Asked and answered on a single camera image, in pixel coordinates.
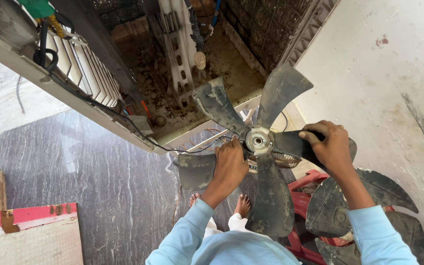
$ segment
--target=fan blade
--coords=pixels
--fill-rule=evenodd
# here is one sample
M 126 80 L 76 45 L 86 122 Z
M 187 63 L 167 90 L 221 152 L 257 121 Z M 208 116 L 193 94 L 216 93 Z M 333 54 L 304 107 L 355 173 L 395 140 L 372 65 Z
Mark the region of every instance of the fan blade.
M 285 153 L 288 155 L 297 155 L 302 157 L 310 162 L 314 163 L 316 166 L 320 167 L 323 170 L 327 170 L 325 166 L 317 159 L 315 153 L 312 150 L 309 142 L 300 138 L 298 136 L 300 131 L 292 132 L 278 132 L 273 134 L 274 142 L 273 149 L 275 151 Z M 321 141 L 325 139 L 325 136 L 318 132 L 313 132 Z M 354 160 L 356 156 L 357 146 L 356 143 L 350 138 L 350 156 L 351 161 Z
M 392 179 L 370 170 L 356 169 L 356 172 L 375 204 L 402 206 L 418 213 L 410 196 Z M 318 236 L 344 236 L 350 227 L 346 210 L 349 207 L 341 188 L 332 178 L 327 178 L 310 198 L 305 226 Z
M 424 265 L 424 232 L 418 219 L 400 212 L 385 213 L 393 228 L 401 236 L 416 257 L 420 265 Z M 323 260 L 334 265 L 360 265 L 361 253 L 356 244 L 347 247 L 334 247 L 316 238 L 315 243 Z
M 204 156 L 179 155 L 181 184 L 186 190 L 203 190 L 213 178 L 215 154 Z
M 385 213 L 393 228 L 410 247 L 420 265 L 424 265 L 424 232 L 418 219 L 400 212 Z
M 271 128 L 286 105 L 312 87 L 313 84 L 287 61 L 274 69 L 263 88 L 257 125 Z
M 361 265 L 361 253 L 356 244 L 347 247 L 335 247 L 315 238 L 318 251 L 327 264 L 333 265 Z
M 402 206 L 416 214 L 418 213 L 418 208 L 412 198 L 389 177 L 374 170 L 363 168 L 357 168 L 356 172 L 361 177 L 362 184 L 372 196 L 375 204 Z
M 244 138 L 250 127 L 233 108 L 223 87 L 223 77 L 203 83 L 194 89 L 194 100 L 213 121 Z
M 256 157 L 258 183 L 256 201 L 247 229 L 270 238 L 288 236 L 294 225 L 294 205 L 282 173 L 272 154 Z

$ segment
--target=white wall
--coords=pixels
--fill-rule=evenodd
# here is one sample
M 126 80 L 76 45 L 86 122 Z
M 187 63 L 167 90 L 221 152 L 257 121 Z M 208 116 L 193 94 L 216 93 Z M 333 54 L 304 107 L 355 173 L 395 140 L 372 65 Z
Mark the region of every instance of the white wall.
M 306 122 L 343 124 L 354 165 L 397 181 L 424 229 L 424 1 L 341 0 L 296 68 Z
M 22 78 L 19 95 L 25 112 L 21 113 L 15 93 L 18 77 L 18 74 L 0 63 L 0 133 L 71 109 Z

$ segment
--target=fan grill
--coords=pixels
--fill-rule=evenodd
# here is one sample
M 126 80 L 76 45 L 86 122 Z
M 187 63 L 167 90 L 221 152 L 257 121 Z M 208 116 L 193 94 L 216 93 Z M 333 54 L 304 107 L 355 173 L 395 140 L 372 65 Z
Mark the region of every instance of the fan grill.
M 296 155 L 288 155 L 277 151 L 273 151 L 272 155 L 280 168 L 295 168 L 302 161 L 302 158 Z M 250 156 L 248 159 L 256 162 L 255 156 Z

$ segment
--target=foot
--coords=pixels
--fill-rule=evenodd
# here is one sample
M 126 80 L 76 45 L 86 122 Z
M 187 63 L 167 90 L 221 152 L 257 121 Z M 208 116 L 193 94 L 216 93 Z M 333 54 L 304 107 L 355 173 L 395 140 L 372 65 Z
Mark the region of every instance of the foot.
M 248 195 L 240 194 L 237 201 L 237 207 L 235 207 L 233 214 L 239 213 L 242 218 L 246 218 L 250 209 L 250 198 L 248 198 Z
M 189 207 L 192 207 L 192 204 L 194 204 L 194 202 L 196 202 L 196 200 L 200 197 L 201 195 L 199 193 L 191 195 L 191 198 L 189 199 Z

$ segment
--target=light blue sleeve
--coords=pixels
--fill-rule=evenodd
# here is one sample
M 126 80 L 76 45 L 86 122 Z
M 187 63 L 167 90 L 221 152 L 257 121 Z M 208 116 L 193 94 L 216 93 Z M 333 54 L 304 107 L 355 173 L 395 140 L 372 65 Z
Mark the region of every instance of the light blue sleeve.
M 417 265 L 381 206 L 347 211 L 363 265 Z
M 192 256 L 204 238 L 205 227 L 213 215 L 213 209 L 201 199 L 196 200 L 187 214 L 178 220 L 157 250 L 146 259 L 150 264 L 191 264 Z

